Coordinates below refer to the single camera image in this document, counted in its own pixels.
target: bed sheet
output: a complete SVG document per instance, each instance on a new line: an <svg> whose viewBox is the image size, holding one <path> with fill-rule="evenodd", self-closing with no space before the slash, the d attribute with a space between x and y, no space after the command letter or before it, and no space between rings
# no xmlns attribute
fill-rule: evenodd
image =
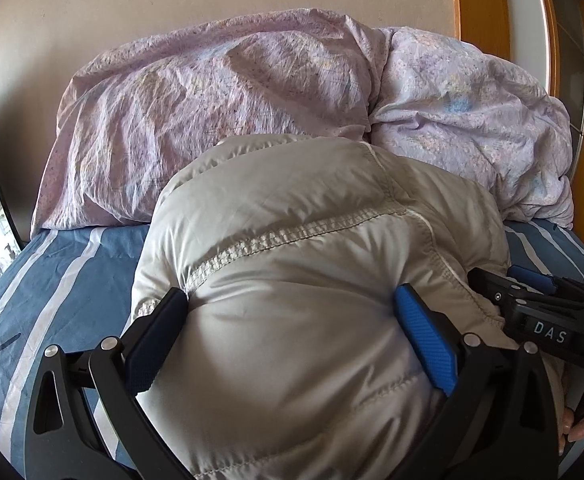
<svg viewBox="0 0 584 480"><path fill-rule="evenodd" d="M0 280L0 449L23 473L37 364L49 344L72 352L123 332L148 226L43 231ZM545 220L506 222L513 264L584 282L584 245ZM108 449L131 465L94 391L88 402Z"/></svg>

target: white down jacket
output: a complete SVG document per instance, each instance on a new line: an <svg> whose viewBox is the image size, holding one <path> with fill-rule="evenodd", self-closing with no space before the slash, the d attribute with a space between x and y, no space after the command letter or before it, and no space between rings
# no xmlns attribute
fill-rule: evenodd
<svg viewBox="0 0 584 480"><path fill-rule="evenodd" d="M190 313L138 400L199 479L384 479L439 399L392 314L397 285L516 347L469 289L475 266L508 266L481 186L363 142L227 139L156 206L133 317L171 286Z"/></svg>

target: human hand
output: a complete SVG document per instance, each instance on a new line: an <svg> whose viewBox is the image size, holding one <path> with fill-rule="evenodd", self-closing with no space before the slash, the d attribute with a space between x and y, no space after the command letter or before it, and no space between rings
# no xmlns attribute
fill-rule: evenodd
<svg viewBox="0 0 584 480"><path fill-rule="evenodd" d="M558 433L558 454L562 455L566 442L575 442L584 438L584 417L574 425L574 412L566 407Z"/></svg>

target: bed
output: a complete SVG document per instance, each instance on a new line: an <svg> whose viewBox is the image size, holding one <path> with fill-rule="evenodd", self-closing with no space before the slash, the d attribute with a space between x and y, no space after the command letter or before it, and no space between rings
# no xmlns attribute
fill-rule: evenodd
<svg viewBox="0 0 584 480"><path fill-rule="evenodd" d="M46 346L92 348L123 332L148 226L43 231L0 281L0 449L23 473L32 384ZM584 245L545 220L505 223L513 264L584 282ZM111 452L128 458L108 428L93 390L90 407Z"/></svg>
<svg viewBox="0 0 584 480"><path fill-rule="evenodd" d="M32 241L0 281L0 451L21 473L44 348L123 332L160 191L229 135L364 140L475 180L507 219L513 264L584 282L564 108L522 69L451 38L315 9L234 18L99 56L57 120ZM108 449L129 463L88 398Z"/></svg>

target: metal screw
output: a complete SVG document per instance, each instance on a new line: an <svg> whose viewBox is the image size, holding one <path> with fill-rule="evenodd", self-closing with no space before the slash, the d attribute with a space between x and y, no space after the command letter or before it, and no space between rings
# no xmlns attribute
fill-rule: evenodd
<svg viewBox="0 0 584 480"><path fill-rule="evenodd" d="M462 340L467 346L471 346L472 348L480 346L480 337L478 337L476 334L473 334L472 332L465 334L462 337Z"/></svg>
<svg viewBox="0 0 584 480"><path fill-rule="evenodd" d="M114 336L106 337L101 341L102 350L114 350L118 345L118 338Z"/></svg>
<svg viewBox="0 0 584 480"><path fill-rule="evenodd" d="M45 357L54 357L56 354L58 354L58 346L56 345L48 346L46 350L43 352L43 354L45 354Z"/></svg>
<svg viewBox="0 0 584 480"><path fill-rule="evenodd" d="M538 351L538 347L536 343L532 343L531 341L526 341L523 345L523 348L528 354L534 355Z"/></svg>

